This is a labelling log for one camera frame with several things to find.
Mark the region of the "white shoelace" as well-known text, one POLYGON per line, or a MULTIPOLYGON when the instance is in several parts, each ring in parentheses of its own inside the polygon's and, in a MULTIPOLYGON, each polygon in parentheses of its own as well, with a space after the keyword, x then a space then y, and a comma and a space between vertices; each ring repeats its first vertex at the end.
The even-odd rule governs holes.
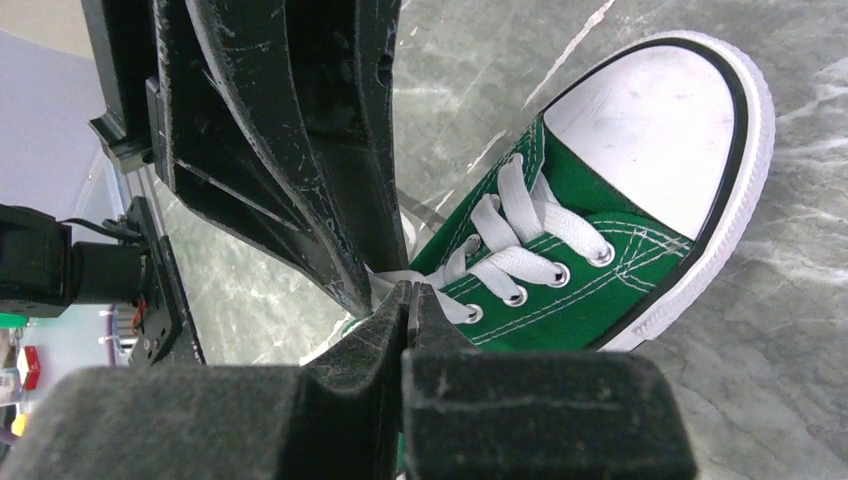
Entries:
POLYGON ((438 290, 437 299, 453 324, 473 324, 483 318, 476 304, 462 304, 440 290, 466 276, 478 280, 505 305, 524 305, 529 294, 521 281, 552 288, 566 286, 569 267, 531 252, 530 241, 547 233, 595 267, 610 265, 614 247, 588 221, 562 207, 542 176, 529 188, 522 168, 525 157, 512 155, 498 170, 497 192, 485 194, 471 210, 475 232, 428 275, 413 270, 369 273, 373 286, 387 288, 399 281, 421 282, 438 290))

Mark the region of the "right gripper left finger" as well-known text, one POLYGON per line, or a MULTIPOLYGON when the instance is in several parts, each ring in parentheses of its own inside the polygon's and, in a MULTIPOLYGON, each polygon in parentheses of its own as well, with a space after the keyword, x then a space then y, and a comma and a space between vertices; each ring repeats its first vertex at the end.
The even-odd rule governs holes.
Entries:
POLYGON ((390 479, 411 286, 305 366, 90 368, 57 384, 5 479, 390 479))

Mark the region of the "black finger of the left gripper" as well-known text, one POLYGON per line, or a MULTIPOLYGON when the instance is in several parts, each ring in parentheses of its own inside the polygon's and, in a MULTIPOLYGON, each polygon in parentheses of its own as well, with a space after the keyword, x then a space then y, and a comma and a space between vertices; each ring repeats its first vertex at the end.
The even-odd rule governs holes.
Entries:
POLYGON ((307 135, 341 223, 375 272, 408 265, 396 189, 397 1, 289 1, 287 37, 307 135))

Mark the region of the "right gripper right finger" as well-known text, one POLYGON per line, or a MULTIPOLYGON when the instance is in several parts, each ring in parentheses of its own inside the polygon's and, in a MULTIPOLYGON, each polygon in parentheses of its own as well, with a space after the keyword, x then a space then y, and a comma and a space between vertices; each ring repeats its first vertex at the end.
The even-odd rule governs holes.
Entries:
POLYGON ((410 479, 692 479, 671 387, 627 353, 483 352, 414 284, 405 353, 410 479))

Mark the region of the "green canvas sneaker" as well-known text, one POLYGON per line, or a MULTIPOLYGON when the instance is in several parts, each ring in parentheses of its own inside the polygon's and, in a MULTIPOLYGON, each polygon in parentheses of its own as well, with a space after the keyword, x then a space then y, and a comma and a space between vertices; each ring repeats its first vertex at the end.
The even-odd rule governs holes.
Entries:
POLYGON ((595 267, 556 237, 527 248, 569 267, 561 288, 521 281, 529 298, 505 305, 466 276, 440 290, 483 318, 451 324, 489 351, 630 351, 655 339, 727 263, 761 197, 776 134, 769 86, 739 48, 693 31, 645 38, 597 64, 542 109, 406 270, 444 265, 475 232, 471 210, 497 192, 514 154, 531 188, 542 175, 556 201, 615 250, 595 267))

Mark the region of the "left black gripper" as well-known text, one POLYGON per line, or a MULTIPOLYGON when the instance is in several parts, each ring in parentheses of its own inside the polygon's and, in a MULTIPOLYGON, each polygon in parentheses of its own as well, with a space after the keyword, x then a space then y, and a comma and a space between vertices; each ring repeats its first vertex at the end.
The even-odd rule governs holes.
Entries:
POLYGON ((285 3, 81 5, 105 104, 89 125, 116 169, 155 163, 162 128, 159 171, 190 210, 368 312, 364 266, 302 118, 285 3))

